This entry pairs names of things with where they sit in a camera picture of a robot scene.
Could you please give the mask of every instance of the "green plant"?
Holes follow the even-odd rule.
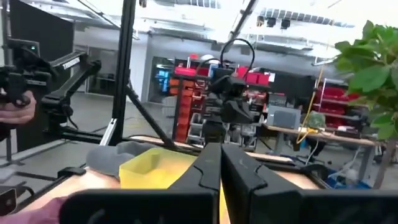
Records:
[[[398,138],[398,30],[367,21],[362,39],[335,48],[341,52],[337,69],[353,74],[348,93],[360,96],[354,103],[367,105],[376,116],[371,126],[379,129],[378,138]]]

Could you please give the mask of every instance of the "human hand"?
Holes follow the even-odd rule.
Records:
[[[31,91],[24,93],[30,99],[30,104],[18,108],[12,103],[0,105],[0,123],[25,124],[35,116],[36,100]]]

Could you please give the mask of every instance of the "gray cloth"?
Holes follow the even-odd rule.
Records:
[[[87,154],[86,164],[90,169],[118,179],[121,164],[154,147],[158,146],[134,141],[122,142],[116,147],[99,146]]]

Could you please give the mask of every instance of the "gray box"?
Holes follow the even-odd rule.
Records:
[[[273,127],[298,130],[300,117],[301,110],[270,105],[266,124]]]

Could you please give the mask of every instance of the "yellow cable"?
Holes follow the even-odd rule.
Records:
[[[333,28],[334,25],[335,25],[335,20],[332,21],[331,27]],[[328,49],[329,49],[330,39],[331,39],[331,32],[330,32],[330,34],[328,36],[328,41],[326,43],[326,51],[328,51]],[[322,75],[323,75],[323,70],[325,69],[325,65],[326,64],[321,65],[321,70],[319,72],[318,79],[315,81],[315,88],[318,88],[318,85],[319,85],[319,83],[322,80]],[[310,116],[310,113],[311,113],[312,103],[313,103],[313,101],[315,99],[315,95],[316,94],[317,94],[317,91],[314,90],[313,93],[312,93],[310,104],[308,106],[307,114],[304,117],[303,123],[298,128],[299,134],[297,135],[296,144],[301,143],[305,139],[305,137],[307,137],[308,134],[313,133],[313,131],[311,129],[308,129],[308,131],[301,137],[301,129],[304,128],[307,125],[308,117]]]

